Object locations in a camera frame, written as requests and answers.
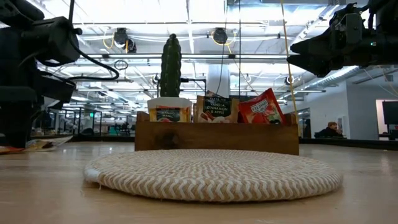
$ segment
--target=pillar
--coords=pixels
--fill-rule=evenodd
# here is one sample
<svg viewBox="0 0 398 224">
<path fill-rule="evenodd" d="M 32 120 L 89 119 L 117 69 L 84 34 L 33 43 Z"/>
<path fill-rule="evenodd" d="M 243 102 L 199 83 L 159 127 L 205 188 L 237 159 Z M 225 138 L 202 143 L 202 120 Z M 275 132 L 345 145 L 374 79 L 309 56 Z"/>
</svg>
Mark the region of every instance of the pillar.
<svg viewBox="0 0 398 224">
<path fill-rule="evenodd" d="M 229 97 L 230 72 L 228 65 L 209 65 L 207 73 L 207 89 L 223 97 Z"/>
</svg>

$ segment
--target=red snack bag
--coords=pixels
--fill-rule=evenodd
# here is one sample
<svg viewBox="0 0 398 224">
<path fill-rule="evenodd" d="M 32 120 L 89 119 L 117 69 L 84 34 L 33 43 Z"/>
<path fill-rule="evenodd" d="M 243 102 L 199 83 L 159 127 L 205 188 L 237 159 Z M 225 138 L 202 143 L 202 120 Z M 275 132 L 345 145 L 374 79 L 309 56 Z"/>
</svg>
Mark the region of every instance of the red snack bag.
<svg viewBox="0 0 398 224">
<path fill-rule="evenodd" d="M 239 103 L 245 123 L 285 124 L 285 116 L 271 88 L 254 99 Z"/>
</svg>

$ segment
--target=cactus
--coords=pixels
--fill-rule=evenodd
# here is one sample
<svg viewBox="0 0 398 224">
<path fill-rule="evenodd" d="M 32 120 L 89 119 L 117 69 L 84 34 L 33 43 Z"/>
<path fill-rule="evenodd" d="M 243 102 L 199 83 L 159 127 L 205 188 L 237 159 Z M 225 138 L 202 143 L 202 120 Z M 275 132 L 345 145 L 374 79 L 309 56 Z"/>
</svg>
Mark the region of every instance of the cactus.
<svg viewBox="0 0 398 224">
<path fill-rule="evenodd" d="M 163 47 L 160 96 L 178 97 L 181 84 L 181 46 L 175 34 Z"/>
</svg>

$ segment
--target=woven round mat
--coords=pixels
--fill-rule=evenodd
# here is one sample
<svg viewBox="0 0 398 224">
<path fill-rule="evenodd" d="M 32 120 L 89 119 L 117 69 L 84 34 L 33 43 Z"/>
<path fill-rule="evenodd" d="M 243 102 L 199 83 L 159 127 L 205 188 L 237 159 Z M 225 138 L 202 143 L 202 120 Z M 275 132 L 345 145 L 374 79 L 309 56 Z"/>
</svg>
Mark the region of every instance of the woven round mat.
<svg viewBox="0 0 398 224">
<path fill-rule="evenodd" d="M 307 157 L 205 149 L 110 154 L 91 161 L 84 175 L 133 195 L 202 202 L 291 200 L 331 192 L 343 181 Z"/>
</svg>

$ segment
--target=wooden crate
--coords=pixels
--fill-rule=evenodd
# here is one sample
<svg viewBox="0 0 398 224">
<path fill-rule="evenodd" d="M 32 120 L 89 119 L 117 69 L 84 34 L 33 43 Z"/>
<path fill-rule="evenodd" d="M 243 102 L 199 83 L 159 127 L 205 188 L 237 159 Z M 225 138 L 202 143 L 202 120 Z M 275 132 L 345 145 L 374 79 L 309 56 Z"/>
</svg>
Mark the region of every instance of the wooden crate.
<svg viewBox="0 0 398 224">
<path fill-rule="evenodd" d="M 286 125 L 149 122 L 138 112 L 136 151 L 159 149 L 239 149 L 299 154 L 299 134 L 294 115 Z"/>
</svg>

